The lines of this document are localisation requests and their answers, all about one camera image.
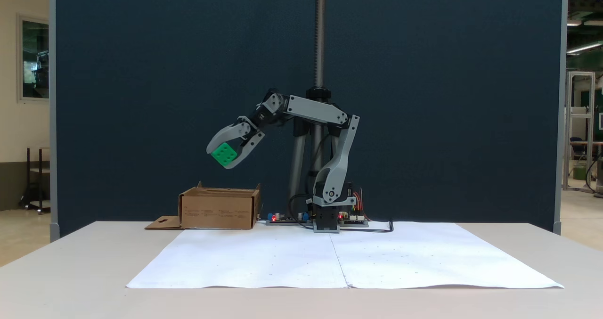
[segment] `white table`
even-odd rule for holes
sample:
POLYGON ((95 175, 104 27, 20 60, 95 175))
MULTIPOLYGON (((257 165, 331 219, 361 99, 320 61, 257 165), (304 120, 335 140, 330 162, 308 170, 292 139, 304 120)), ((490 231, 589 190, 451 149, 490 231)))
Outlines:
POLYGON ((147 224, 95 222, 0 268, 0 318, 603 318, 603 252, 528 224, 459 225, 565 289, 127 289, 179 234, 147 224))

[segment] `window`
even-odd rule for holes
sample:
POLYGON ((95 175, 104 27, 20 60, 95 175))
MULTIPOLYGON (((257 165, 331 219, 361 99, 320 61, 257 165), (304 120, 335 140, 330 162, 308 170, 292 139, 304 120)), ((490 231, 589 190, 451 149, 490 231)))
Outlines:
POLYGON ((17 16, 17 99, 48 102, 48 21, 17 16))

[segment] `cardboard box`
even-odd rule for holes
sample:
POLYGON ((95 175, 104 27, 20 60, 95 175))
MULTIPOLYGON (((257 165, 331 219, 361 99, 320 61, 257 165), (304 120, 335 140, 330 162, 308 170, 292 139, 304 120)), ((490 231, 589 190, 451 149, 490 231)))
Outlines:
POLYGON ((262 198, 256 189, 203 188, 178 197, 178 215, 162 216, 145 229, 252 229, 262 198))

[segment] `green dice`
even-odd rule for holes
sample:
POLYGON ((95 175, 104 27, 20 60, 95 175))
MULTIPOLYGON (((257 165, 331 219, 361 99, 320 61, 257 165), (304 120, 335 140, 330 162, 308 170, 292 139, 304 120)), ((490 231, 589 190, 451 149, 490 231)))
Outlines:
POLYGON ((212 152, 212 156, 218 163, 226 167, 232 160, 236 159, 237 154, 228 143, 222 142, 222 145, 219 145, 219 147, 212 152))

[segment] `robotic arm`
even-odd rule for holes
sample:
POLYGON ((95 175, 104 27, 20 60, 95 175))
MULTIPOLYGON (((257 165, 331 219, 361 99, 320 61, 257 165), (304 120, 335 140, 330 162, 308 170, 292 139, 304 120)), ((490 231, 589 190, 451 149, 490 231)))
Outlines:
POLYGON ((337 106, 323 102, 287 96, 271 89, 250 116, 240 116, 236 122, 222 128, 207 145, 211 154, 224 168, 231 169, 244 160, 262 141, 263 129, 269 124, 285 123, 299 117, 341 130, 333 158, 321 168, 314 182, 312 202, 319 207, 355 204, 355 197, 344 197, 341 190, 347 173, 347 160, 358 128, 360 117, 347 115, 337 106), (238 142, 233 149, 230 143, 238 142))

